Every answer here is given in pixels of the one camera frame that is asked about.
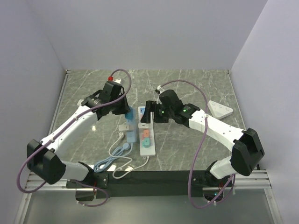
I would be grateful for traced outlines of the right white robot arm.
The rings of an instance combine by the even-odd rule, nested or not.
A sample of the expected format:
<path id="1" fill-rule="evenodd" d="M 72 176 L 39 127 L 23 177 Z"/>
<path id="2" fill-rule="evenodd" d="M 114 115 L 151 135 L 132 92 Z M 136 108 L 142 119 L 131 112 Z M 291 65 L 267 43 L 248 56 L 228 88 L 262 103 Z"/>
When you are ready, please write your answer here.
<path id="1" fill-rule="evenodd" d="M 265 155 L 258 133 L 254 129 L 242 130 L 230 126 L 193 104 L 184 104 L 174 90 L 162 92 L 159 102 L 146 101 L 141 122 L 167 123 L 169 119 L 205 133 L 231 152 L 231 156 L 213 162 L 207 169 L 205 181 L 210 186 L 216 186 L 222 178 L 229 175 L 249 176 Z"/>

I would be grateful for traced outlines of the white square plug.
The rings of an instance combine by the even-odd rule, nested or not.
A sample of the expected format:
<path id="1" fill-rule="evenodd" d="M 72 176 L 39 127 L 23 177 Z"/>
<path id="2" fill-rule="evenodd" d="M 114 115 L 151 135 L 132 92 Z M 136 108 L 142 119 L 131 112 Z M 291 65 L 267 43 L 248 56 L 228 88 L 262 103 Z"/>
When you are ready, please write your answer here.
<path id="1" fill-rule="evenodd" d="M 84 101 L 83 99 L 80 99 L 80 100 L 77 102 L 77 106 L 81 106 L 81 103 L 82 103 L 83 101 Z"/>

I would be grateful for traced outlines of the white triangular socket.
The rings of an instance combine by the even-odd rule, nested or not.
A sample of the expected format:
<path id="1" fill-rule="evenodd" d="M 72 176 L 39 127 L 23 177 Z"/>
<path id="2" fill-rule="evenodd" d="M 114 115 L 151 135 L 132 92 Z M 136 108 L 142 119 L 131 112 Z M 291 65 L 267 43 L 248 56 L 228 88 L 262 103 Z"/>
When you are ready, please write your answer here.
<path id="1" fill-rule="evenodd" d="M 211 115 L 216 119 L 225 118 L 233 113 L 233 109 L 212 100 L 209 100 L 207 106 L 211 112 Z"/>

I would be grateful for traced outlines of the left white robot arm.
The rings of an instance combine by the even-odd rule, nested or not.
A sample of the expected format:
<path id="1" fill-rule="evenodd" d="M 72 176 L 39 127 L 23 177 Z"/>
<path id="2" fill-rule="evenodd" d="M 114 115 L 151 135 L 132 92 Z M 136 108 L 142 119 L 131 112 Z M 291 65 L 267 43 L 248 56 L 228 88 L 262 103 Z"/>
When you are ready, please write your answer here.
<path id="1" fill-rule="evenodd" d="M 87 188 L 93 183 L 91 168 L 82 162 L 63 161 L 62 156 L 80 135 L 91 129 L 109 113 L 122 115 L 130 112 L 124 96 L 123 80 L 108 80 L 102 90 L 86 97 L 75 113 L 56 131 L 41 141 L 31 140 L 27 145 L 27 167 L 48 184 L 60 179 L 77 180 Z"/>

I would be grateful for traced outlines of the white power strip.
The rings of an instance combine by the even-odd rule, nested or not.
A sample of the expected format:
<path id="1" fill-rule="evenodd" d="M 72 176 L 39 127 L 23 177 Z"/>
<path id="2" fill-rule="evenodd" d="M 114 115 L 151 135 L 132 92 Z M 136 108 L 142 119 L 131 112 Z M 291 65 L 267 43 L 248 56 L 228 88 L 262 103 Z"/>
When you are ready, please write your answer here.
<path id="1" fill-rule="evenodd" d="M 145 106 L 138 107 L 138 132 L 140 144 L 140 156 L 152 157 L 156 156 L 155 138 L 153 119 L 150 118 L 150 123 L 142 123 L 141 119 L 145 112 Z"/>

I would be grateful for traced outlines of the blue power strip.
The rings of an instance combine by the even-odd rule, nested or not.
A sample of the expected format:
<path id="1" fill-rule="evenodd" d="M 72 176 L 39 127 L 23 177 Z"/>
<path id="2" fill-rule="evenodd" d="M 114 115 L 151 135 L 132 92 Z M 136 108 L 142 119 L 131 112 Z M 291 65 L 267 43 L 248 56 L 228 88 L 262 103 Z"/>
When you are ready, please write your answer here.
<path id="1" fill-rule="evenodd" d="M 128 126 L 126 130 L 127 143 L 135 143 L 137 141 L 135 109 L 131 106 L 129 108 L 130 112 L 125 114 L 126 125 Z"/>

